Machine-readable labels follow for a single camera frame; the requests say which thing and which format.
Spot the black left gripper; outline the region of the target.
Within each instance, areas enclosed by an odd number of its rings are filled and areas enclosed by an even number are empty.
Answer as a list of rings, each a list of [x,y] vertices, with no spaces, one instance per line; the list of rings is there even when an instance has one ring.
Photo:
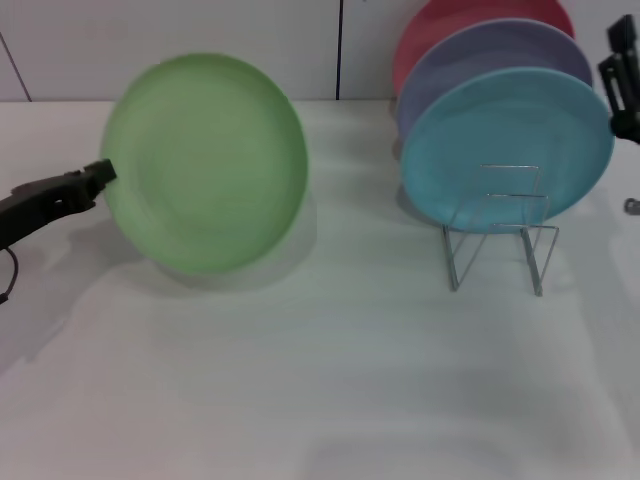
[[[112,162],[102,159],[82,171],[15,187],[0,200],[0,250],[54,221],[93,208],[98,195],[116,178]]]

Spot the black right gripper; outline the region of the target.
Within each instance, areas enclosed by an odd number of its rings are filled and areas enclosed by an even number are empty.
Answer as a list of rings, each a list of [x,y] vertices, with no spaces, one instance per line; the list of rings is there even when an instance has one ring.
[[[598,69],[613,113],[613,135],[640,145],[640,50],[634,17],[623,15],[607,29],[610,55]]]

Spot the green round plate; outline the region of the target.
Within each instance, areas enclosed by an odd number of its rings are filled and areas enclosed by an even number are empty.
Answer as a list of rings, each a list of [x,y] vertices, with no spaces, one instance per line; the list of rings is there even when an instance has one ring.
[[[116,173],[104,194],[121,232],[184,274],[229,273],[269,254],[308,187],[294,106],[258,68],[223,54],[146,70],[114,104],[100,154]]]

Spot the blue round plate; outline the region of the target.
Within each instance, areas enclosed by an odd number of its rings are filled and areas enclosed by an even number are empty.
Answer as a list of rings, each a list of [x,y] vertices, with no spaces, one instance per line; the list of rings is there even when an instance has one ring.
[[[403,145],[411,204],[439,224],[496,233],[538,224],[584,198],[614,147],[604,102],[559,71],[523,67],[445,94]]]

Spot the purple round plate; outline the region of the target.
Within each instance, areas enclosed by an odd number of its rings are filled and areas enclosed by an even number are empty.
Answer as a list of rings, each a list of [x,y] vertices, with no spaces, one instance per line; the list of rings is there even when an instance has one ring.
[[[409,72],[396,103],[396,125],[405,139],[420,115],[459,85],[516,67],[555,69],[593,84],[588,60],[576,41],[546,23],[501,18],[452,34],[426,52]]]

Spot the red round plate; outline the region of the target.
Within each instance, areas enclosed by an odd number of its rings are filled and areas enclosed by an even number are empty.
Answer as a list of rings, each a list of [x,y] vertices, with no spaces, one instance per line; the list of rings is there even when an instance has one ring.
[[[575,37],[571,18],[559,0],[429,0],[404,29],[392,64],[398,95],[416,62],[448,36],[484,21],[525,18],[551,25]]]

